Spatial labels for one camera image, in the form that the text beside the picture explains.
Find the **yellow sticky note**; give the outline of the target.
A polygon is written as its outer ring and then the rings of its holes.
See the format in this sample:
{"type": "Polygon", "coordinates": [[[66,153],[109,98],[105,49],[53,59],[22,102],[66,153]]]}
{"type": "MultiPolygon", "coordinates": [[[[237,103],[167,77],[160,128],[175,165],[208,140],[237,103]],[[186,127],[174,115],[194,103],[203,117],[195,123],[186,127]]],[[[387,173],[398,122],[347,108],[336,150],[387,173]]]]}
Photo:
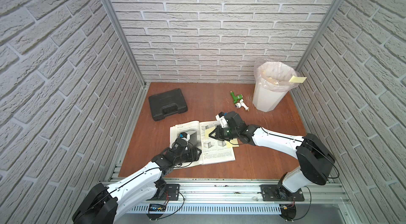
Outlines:
{"type": "Polygon", "coordinates": [[[228,148],[231,148],[231,147],[239,147],[239,142],[238,142],[238,139],[232,139],[232,140],[230,140],[230,141],[226,141],[226,146],[228,147],[228,148]]]}
{"type": "Polygon", "coordinates": [[[216,129],[216,126],[205,129],[205,138],[210,139],[209,134],[212,133],[216,129]]]}

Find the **drawing instruction book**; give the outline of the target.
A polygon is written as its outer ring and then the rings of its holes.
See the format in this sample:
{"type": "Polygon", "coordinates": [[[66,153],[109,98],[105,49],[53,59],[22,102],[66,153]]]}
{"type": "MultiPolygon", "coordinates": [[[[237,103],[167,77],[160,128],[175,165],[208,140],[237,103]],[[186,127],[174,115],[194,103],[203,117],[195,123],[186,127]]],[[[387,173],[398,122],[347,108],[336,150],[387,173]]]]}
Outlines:
{"type": "Polygon", "coordinates": [[[198,165],[207,165],[234,161],[233,148],[228,148],[225,141],[206,139],[205,129],[218,126],[218,121],[191,121],[185,124],[175,125],[170,128],[170,143],[173,144],[180,133],[186,132],[190,135],[188,147],[197,147],[202,150],[198,161],[176,165],[178,168],[187,168],[198,165]]]}

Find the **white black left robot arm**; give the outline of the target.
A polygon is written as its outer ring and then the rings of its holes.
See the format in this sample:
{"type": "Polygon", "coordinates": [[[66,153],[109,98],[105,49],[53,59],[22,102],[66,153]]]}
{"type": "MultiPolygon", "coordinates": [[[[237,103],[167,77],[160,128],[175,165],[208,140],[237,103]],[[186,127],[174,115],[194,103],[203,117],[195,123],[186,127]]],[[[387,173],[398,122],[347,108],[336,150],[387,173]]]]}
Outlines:
{"type": "Polygon", "coordinates": [[[75,224],[113,224],[133,207],[164,194],[163,177],[175,166],[199,160],[202,150],[176,143],[156,155],[145,167],[132,175],[104,186],[91,188],[72,220],[75,224]]]}

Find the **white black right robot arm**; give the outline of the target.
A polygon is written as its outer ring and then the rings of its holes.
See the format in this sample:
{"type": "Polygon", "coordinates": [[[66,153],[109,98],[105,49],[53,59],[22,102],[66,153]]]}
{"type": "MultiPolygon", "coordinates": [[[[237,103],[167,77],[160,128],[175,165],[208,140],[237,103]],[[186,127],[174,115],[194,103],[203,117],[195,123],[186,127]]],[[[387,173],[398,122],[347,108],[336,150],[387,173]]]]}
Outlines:
{"type": "Polygon", "coordinates": [[[242,123],[234,127],[218,125],[209,137],[228,142],[238,139],[243,144],[271,148],[296,158],[299,166],[278,182],[276,193],[280,198],[287,198],[311,183],[324,186],[335,163],[334,155],[313,134],[292,136],[242,123]]]}

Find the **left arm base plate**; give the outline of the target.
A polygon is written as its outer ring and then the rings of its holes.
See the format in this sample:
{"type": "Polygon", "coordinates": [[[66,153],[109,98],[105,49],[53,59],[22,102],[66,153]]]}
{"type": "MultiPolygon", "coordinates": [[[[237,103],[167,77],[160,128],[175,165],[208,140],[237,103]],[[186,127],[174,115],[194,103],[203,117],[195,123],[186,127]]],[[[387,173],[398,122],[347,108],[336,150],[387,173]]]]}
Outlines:
{"type": "Polygon", "coordinates": [[[166,184],[165,188],[158,189],[155,196],[151,200],[160,200],[160,201],[177,201],[179,198],[180,184],[169,183],[166,184]]]}

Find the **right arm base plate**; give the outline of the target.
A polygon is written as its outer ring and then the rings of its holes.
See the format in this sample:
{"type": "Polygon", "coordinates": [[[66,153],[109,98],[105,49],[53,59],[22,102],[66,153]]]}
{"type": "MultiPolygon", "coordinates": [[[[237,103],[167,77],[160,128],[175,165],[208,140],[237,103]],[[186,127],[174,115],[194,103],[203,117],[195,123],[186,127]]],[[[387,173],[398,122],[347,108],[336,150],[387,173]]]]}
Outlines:
{"type": "Polygon", "coordinates": [[[263,201],[303,202],[305,200],[301,189],[299,189],[295,193],[292,193],[277,184],[262,184],[262,185],[260,185],[260,189],[261,189],[261,195],[262,195],[263,201]]]}

